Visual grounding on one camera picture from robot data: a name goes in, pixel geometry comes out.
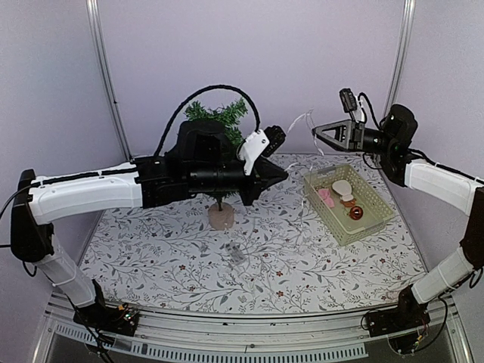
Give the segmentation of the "clear string light garland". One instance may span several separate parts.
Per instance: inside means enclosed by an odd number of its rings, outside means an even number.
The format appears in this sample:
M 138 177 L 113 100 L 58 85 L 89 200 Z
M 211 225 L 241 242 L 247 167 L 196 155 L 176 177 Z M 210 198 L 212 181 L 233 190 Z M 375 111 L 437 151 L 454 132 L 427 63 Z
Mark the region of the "clear string light garland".
M 235 265 L 223 254 L 224 273 L 287 275 L 298 268 L 311 268 L 327 255 L 327 230 L 311 208 L 304 193 L 303 176 L 326 162 L 317 151 L 311 135 L 291 135 L 304 147 L 277 152 L 270 160 L 288 173 L 285 181 L 263 191 L 258 199 L 244 206 L 239 196 L 228 200 L 237 211 L 235 226 L 225 232 L 226 244 L 237 244 L 246 260 Z

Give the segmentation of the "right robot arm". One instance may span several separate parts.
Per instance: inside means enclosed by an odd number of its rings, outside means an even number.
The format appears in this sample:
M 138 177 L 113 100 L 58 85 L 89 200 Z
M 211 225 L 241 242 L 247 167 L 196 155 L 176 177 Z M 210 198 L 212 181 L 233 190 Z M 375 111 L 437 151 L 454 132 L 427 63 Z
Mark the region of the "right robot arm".
M 421 236 L 435 232 L 441 237 L 451 230 L 451 218 L 458 219 L 463 235 L 455 251 L 399 294 L 399 307 L 391 314 L 391 323 L 399 330 L 408 329 L 419 319 L 421 306 L 457 289 L 483 268 L 483 180 L 433 162 L 424 152 L 411 148 L 417 127 L 414 114 L 394 104 L 379 129 L 368 128 L 350 116 L 312 130 L 317 139 L 335 150 L 379 156 L 388 181 L 416 191 L 423 206 L 414 216 L 429 214 L 419 224 Z

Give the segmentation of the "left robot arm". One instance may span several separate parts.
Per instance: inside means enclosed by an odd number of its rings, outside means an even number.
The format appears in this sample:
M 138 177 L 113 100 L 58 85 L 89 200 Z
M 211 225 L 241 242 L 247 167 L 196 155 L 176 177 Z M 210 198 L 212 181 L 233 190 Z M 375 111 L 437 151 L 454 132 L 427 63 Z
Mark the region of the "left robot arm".
M 188 200 L 198 194 L 235 192 L 249 206 L 287 178 L 269 157 L 285 140 L 281 127 L 250 134 L 233 147 L 216 121 L 181 124 L 173 149 L 163 156 L 139 157 L 110 169 L 58 177 L 20 177 L 11 209 L 11 252 L 38 266 L 96 328 L 113 320 L 101 290 L 65 253 L 54 236 L 55 220 L 105 209 L 144 209 Z

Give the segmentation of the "pale round tree base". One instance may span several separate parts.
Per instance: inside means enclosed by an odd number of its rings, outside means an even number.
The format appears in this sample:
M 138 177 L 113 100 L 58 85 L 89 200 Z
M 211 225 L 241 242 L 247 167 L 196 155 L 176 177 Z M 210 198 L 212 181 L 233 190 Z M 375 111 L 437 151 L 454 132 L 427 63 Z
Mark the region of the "pale round tree base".
M 208 209 L 209 225 L 217 231 L 228 230 L 234 225 L 234 207 L 228 203 L 214 203 Z

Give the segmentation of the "small green christmas tree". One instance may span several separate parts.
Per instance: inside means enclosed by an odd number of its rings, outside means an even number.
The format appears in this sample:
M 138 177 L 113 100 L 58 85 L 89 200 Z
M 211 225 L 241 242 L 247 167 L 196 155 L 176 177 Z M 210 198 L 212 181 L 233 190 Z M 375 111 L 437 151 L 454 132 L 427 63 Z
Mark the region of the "small green christmas tree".
M 185 109 L 185 125 L 192 130 L 186 142 L 191 153 L 188 159 L 202 169 L 220 170 L 233 164 L 237 148 L 244 142 L 240 119 L 247 113 L 242 98 L 216 109 L 206 109 L 193 101 Z

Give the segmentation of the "pink bow ornament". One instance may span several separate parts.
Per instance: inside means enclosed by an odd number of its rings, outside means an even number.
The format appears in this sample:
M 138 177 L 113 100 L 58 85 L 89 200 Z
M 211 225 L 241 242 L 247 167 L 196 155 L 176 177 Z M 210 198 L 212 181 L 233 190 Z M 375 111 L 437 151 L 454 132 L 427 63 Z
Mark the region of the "pink bow ornament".
M 319 197 L 323 200 L 323 202 L 329 207 L 334 208 L 335 203 L 331 196 L 330 190 L 327 188 L 321 188 L 318 190 Z

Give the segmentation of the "cream perforated plastic basket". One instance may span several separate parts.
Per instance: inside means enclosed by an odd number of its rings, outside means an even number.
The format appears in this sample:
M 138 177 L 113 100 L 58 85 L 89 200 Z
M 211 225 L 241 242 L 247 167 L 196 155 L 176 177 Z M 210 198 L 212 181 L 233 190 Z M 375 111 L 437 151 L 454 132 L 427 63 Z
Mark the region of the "cream perforated plastic basket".
M 388 203 L 349 164 L 303 176 L 304 193 L 340 246 L 383 230 L 393 218 Z

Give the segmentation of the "red ball ornament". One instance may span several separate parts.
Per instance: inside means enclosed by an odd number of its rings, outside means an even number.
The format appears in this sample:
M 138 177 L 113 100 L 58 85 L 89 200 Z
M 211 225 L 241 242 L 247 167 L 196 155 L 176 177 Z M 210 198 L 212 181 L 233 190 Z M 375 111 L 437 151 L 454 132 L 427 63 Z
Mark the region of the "red ball ornament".
M 353 206 L 349 211 L 349 217 L 352 220 L 360 220 L 364 215 L 364 211 L 360 206 Z

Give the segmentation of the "floral patterned table mat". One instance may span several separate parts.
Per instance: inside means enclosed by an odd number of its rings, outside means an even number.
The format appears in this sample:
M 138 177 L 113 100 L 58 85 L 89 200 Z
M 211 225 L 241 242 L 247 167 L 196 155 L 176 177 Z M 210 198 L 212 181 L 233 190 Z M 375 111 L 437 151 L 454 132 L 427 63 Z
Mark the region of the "floral patterned table mat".
M 232 197 L 234 226 L 209 226 L 205 196 L 156 209 L 106 211 L 80 267 L 112 301 L 197 312 L 291 314 L 394 303 L 425 268 L 400 215 L 341 247 L 311 208 L 303 176 L 350 164 L 384 199 L 377 171 L 356 155 L 282 154 L 286 181 L 252 206 Z

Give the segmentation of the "clear light battery box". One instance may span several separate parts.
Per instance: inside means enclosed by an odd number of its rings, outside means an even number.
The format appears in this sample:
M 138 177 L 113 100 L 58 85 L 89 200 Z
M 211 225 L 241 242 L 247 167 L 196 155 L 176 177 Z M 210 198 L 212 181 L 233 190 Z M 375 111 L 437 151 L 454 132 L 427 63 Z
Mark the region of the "clear light battery box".
M 238 265 L 246 260 L 246 256 L 237 244 L 229 243 L 225 245 L 225 250 L 230 256 L 231 261 Z

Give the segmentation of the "right aluminium frame post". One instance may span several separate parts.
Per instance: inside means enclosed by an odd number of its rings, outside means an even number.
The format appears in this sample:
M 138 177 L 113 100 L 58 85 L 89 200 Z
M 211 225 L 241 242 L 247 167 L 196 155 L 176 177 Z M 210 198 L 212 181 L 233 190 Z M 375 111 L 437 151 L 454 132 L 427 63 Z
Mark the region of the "right aluminium frame post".
M 383 115 L 386 115 L 389 112 L 389 109 L 396 102 L 398 97 L 405 61 L 408 54 L 408 47 L 411 41 L 415 8 L 415 0 L 404 0 L 399 40 L 396 49 L 396 59 L 389 84 L 389 91 L 383 108 Z

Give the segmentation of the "aluminium frame post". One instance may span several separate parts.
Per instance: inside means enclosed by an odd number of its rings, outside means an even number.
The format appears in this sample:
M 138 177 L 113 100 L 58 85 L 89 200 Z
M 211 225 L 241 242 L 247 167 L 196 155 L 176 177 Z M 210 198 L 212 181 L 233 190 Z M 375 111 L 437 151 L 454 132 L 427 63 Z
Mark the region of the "aluminium frame post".
M 116 92 L 110 74 L 108 57 L 104 44 L 101 15 L 99 11 L 99 1 L 87 0 L 86 7 L 92 41 L 98 60 L 98 66 L 101 74 L 101 81 L 104 87 L 104 93 L 107 97 L 108 109 L 110 111 L 110 116 L 113 121 L 115 136 L 118 140 L 122 155 L 125 157 L 126 160 L 130 160 L 132 159 L 132 152 L 129 147 L 128 138 L 126 136 L 126 131 L 119 111 Z
M 405 61 L 408 54 L 408 47 L 411 41 L 415 8 L 415 0 L 404 0 L 399 40 L 396 49 L 396 59 L 389 84 L 389 91 L 383 108 L 383 115 L 386 115 L 389 112 L 389 109 L 396 102 L 398 97 Z

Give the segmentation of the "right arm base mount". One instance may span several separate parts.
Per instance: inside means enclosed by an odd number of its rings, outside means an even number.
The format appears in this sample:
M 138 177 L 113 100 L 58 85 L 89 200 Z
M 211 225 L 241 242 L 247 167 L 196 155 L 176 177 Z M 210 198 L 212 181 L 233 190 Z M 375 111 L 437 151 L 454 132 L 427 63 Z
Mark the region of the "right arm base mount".
M 427 303 L 402 300 L 392 309 L 371 309 L 363 315 L 361 327 L 370 337 L 396 334 L 389 338 L 390 348 L 400 355 L 410 355 L 417 351 L 427 335 L 430 323 L 427 306 Z

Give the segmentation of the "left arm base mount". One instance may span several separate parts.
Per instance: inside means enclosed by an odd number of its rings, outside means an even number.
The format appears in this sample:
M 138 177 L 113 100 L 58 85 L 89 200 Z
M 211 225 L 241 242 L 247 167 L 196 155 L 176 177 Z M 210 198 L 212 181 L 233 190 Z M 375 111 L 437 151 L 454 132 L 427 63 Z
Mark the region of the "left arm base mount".
M 138 320 L 138 310 L 126 302 L 117 307 L 107 306 L 98 284 L 95 284 L 94 303 L 76 308 L 73 317 L 77 324 L 128 337 L 135 335 Z

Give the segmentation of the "left aluminium frame post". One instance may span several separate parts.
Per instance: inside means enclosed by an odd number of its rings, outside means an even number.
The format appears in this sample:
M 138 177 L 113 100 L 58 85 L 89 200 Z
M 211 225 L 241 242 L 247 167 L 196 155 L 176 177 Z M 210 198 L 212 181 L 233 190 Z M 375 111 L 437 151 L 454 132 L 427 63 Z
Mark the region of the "left aluminium frame post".
M 87 0 L 86 7 L 92 41 L 98 60 L 98 66 L 101 74 L 101 81 L 104 87 L 104 93 L 107 97 L 108 109 L 110 111 L 110 116 L 113 121 L 115 136 L 118 140 L 122 155 L 125 157 L 126 160 L 130 160 L 132 159 L 132 152 L 129 147 L 128 138 L 126 136 L 126 131 L 119 111 L 116 92 L 110 74 L 108 57 L 104 44 L 101 15 L 99 11 L 99 1 Z

